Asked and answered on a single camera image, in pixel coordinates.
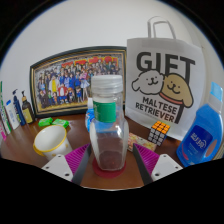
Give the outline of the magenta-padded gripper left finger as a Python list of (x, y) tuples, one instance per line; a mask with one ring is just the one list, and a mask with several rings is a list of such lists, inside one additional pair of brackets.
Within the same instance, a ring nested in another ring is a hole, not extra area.
[(91, 146), (86, 144), (67, 155), (56, 155), (43, 170), (74, 184), (80, 185), (91, 155)]

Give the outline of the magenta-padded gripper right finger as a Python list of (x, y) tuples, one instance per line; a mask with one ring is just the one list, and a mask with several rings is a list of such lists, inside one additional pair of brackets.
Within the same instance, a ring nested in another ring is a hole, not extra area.
[(168, 154), (158, 155), (136, 143), (133, 144), (133, 155), (145, 185), (182, 169)]

